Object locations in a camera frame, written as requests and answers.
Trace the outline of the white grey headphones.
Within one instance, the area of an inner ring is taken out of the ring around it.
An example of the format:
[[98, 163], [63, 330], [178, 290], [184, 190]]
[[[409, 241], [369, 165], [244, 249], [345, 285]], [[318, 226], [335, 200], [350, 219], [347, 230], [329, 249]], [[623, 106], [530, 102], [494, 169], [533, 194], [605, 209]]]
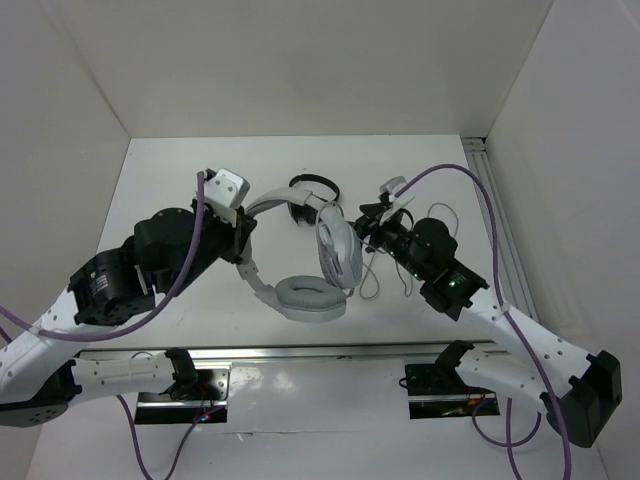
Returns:
[[300, 323], [336, 320], [345, 314], [347, 299], [362, 280], [361, 241], [337, 202], [323, 200], [308, 190], [293, 187], [272, 190], [253, 201], [246, 214], [255, 217], [285, 203], [315, 211], [312, 225], [323, 276], [298, 275], [274, 286], [266, 284], [259, 277], [250, 244], [242, 251], [236, 266], [238, 274], [256, 298], [288, 320]]

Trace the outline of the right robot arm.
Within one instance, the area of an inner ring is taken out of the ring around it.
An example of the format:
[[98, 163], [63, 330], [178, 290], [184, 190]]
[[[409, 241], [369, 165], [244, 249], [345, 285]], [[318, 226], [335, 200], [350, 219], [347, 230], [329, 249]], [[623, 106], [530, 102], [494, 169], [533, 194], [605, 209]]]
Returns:
[[621, 365], [611, 353], [592, 354], [547, 330], [455, 257], [456, 240], [434, 218], [402, 224], [402, 213], [384, 203], [364, 204], [356, 234], [391, 255], [420, 284], [437, 312], [478, 329], [520, 360], [508, 364], [482, 356], [456, 340], [440, 355], [436, 379], [448, 392], [466, 384], [512, 394], [545, 415], [571, 444], [589, 448], [622, 400]]

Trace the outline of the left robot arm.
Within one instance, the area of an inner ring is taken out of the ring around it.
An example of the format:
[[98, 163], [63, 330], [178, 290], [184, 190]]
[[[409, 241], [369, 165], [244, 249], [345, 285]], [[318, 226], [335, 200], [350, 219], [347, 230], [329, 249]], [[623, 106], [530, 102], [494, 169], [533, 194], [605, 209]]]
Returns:
[[157, 295], [174, 282], [186, 289], [215, 261], [238, 262], [254, 219], [240, 213], [231, 225], [203, 209], [193, 262], [180, 273], [192, 241], [194, 211], [168, 208], [138, 222], [122, 246], [90, 259], [34, 323], [1, 350], [1, 423], [30, 428], [69, 407], [125, 393], [189, 397], [200, 382], [184, 348], [125, 360], [82, 360], [78, 354], [97, 337], [151, 312]]

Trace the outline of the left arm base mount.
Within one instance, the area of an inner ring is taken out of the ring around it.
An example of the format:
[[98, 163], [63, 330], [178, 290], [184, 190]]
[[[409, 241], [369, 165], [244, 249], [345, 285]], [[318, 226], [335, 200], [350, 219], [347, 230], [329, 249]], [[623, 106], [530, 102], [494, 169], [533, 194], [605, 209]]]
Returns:
[[197, 362], [198, 382], [180, 399], [168, 394], [140, 393], [135, 404], [136, 425], [223, 424], [228, 417], [231, 378], [229, 362]]

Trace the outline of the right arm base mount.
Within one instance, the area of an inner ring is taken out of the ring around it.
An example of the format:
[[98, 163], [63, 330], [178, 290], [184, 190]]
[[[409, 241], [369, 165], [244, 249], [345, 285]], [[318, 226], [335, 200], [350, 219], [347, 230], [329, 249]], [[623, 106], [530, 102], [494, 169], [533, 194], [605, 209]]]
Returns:
[[470, 387], [435, 363], [407, 364], [404, 371], [398, 385], [407, 393], [411, 419], [500, 415], [493, 391]]

